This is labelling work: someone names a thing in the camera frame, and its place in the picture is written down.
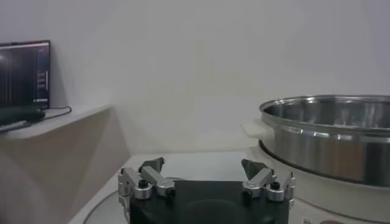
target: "monitor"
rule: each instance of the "monitor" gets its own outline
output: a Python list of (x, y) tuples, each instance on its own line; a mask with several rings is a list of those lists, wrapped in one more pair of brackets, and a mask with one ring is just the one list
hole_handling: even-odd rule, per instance
[(0, 44), (0, 108), (49, 108), (50, 41)]

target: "black cable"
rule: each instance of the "black cable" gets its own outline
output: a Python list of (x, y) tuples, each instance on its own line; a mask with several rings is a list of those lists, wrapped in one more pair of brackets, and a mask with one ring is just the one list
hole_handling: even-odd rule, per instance
[(70, 114), (72, 112), (72, 108), (70, 106), (66, 106), (66, 107), (50, 107), (50, 108), (48, 108), (46, 110), (63, 110), (63, 109), (68, 109), (68, 111), (65, 112), (65, 113), (62, 113), (62, 114), (53, 115), (51, 117), (44, 117), (41, 121), (45, 121), (45, 120), (52, 119), (52, 118), (55, 118), (55, 117), (64, 116), (64, 115)]

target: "black knob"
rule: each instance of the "black knob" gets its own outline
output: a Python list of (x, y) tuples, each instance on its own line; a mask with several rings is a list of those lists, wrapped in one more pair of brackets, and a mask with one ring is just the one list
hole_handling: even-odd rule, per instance
[(271, 189), (272, 190), (279, 190), (280, 189), (280, 183), (276, 182), (276, 181), (272, 182), (271, 183)]
[(144, 179), (142, 179), (142, 180), (140, 180), (139, 182), (138, 182), (138, 187), (139, 188), (147, 188), (147, 186), (148, 186), (148, 183), (147, 183), (147, 181), (146, 180), (144, 180)]

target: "silver bracket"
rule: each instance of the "silver bracket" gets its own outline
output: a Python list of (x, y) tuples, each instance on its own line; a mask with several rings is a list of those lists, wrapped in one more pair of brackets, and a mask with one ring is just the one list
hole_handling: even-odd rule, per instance
[(294, 205), (295, 197), (295, 177), (290, 172), (286, 175), (278, 175), (276, 180), (267, 185), (267, 198), (271, 201), (283, 201), (284, 199), (289, 200), (290, 209)]
[(248, 193), (251, 198), (258, 198), (263, 186), (275, 179), (276, 176), (272, 174), (271, 169), (263, 168), (251, 180), (243, 182), (243, 191)]
[(130, 223), (130, 197), (147, 200), (152, 195), (152, 185), (143, 180), (132, 168), (122, 168), (118, 174), (118, 197), (127, 223)]
[(164, 178), (150, 166), (142, 168), (141, 176), (156, 187), (158, 195), (167, 198), (175, 196), (175, 182)]

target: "stainless steel bowl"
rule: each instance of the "stainless steel bowl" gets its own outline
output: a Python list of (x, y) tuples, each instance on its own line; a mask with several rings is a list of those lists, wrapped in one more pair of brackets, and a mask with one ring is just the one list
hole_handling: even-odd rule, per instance
[(274, 131), (263, 149), (329, 178), (390, 186), (390, 96), (301, 96), (260, 106)]

